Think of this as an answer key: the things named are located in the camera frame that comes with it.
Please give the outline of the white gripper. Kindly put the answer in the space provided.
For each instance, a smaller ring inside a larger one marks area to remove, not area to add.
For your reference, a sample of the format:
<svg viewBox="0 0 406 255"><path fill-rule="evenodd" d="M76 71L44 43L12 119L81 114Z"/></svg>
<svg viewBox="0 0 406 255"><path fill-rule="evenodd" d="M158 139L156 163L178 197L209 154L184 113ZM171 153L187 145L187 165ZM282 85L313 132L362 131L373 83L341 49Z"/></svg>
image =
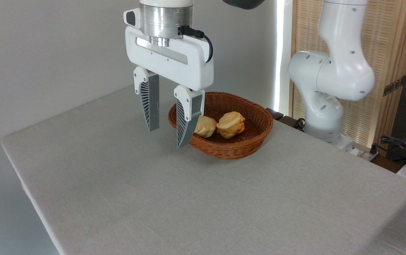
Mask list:
<svg viewBox="0 0 406 255"><path fill-rule="evenodd" d="M159 128L159 75L180 84L174 96L177 148L182 148L204 115L203 89L213 84L208 42L182 33L183 26L192 25L193 8L135 8L125 11L124 21L127 55L138 65L135 93L150 132Z"/></svg>

